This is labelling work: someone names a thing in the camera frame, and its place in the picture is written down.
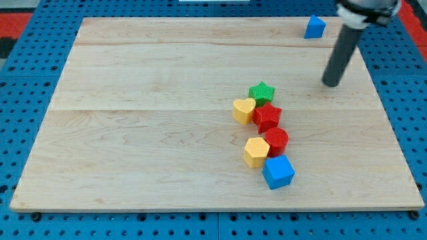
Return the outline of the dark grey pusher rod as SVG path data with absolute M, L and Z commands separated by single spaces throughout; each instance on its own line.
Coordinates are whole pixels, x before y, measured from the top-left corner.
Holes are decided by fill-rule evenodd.
M 350 62 L 354 50 L 363 34 L 363 29 L 354 29 L 343 25 L 335 47 L 322 75 L 322 83 L 328 87 L 337 87 Z

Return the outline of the black white robot wrist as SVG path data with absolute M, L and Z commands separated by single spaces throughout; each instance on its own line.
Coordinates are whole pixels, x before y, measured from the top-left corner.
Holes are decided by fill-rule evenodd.
M 399 12 L 401 0 L 335 0 L 337 15 L 347 27 L 365 29 L 369 24 L 386 26 Z

